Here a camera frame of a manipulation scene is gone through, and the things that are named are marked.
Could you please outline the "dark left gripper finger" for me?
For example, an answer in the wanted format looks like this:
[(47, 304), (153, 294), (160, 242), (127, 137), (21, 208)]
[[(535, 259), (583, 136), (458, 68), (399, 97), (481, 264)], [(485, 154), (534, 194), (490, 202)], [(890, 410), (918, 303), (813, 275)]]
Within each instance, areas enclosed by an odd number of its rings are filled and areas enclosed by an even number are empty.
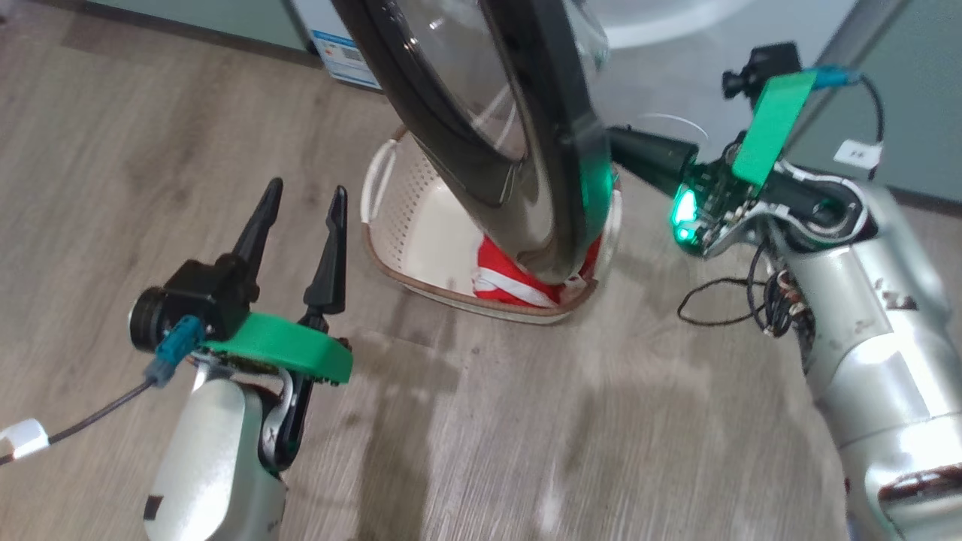
[(279, 213), (283, 189), (284, 182), (279, 177), (272, 178), (268, 182), (267, 188), (231, 251), (231, 254), (244, 261), (244, 291), (245, 298), (250, 304), (254, 304), (260, 298), (257, 278), (260, 274), (269, 230), (274, 226)]
[(303, 326), (328, 331), (326, 316), (346, 311), (347, 229), (349, 195), (342, 185), (334, 190), (326, 216), (328, 236), (315, 276), (304, 291), (307, 308)]

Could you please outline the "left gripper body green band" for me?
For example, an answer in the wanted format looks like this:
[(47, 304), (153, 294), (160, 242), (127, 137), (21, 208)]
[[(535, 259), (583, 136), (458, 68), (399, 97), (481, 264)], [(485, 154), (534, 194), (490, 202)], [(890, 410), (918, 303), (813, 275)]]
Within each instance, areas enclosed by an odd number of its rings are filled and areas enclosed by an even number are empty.
[(291, 322), (250, 313), (231, 338), (202, 343), (201, 360), (206, 365), (230, 376), (252, 374), (281, 382), (279, 394), (253, 388), (265, 402), (258, 455), (268, 472), (284, 472), (298, 456), (313, 385), (344, 385), (351, 376), (350, 347), (325, 330), (321, 316)]

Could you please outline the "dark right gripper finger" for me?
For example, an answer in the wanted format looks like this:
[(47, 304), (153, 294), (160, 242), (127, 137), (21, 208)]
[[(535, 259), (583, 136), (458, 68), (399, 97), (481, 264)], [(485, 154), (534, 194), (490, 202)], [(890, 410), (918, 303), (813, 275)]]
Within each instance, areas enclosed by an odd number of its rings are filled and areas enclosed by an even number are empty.
[(607, 129), (612, 160), (661, 194), (673, 198), (697, 160), (698, 146), (630, 126)]

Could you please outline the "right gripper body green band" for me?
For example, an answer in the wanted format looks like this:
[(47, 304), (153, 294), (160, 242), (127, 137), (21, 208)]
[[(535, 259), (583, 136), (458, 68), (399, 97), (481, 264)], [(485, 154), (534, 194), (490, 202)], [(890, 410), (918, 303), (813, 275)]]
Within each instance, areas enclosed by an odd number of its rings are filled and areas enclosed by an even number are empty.
[(758, 236), (757, 220), (785, 223), (797, 242), (820, 250), (858, 234), (858, 189), (835, 176), (794, 174), (781, 160), (812, 93), (851, 86), (850, 71), (796, 71), (769, 77), (725, 72), (725, 98), (753, 101), (752, 123), (712, 163), (694, 163), (674, 198), (673, 237), (687, 253), (711, 258)]

